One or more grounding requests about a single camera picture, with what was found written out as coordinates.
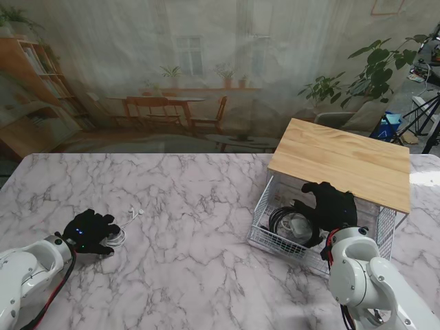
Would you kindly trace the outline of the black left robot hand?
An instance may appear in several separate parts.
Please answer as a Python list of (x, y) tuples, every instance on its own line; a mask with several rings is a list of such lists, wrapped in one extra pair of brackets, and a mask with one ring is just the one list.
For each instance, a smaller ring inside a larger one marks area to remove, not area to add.
[(114, 216), (101, 215), (89, 208), (67, 224), (62, 238), (79, 254), (109, 256), (114, 253), (114, 249), (101, 242), (120, 233), (120, 227), (113, 221)]

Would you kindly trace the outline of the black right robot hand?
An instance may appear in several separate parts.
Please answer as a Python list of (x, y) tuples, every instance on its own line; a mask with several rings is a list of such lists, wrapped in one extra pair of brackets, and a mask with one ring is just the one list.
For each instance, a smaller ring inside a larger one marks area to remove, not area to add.
[(343, 225), (358, 224), (357, 208), (351, 192), (341, 192), (325, 181), (320, 184), (306, 183), (301, 191), (312, 193), (316, 198), (316, 206), (312, 208), (295, 199), (293, 207), (313, 225), (331, 232)]

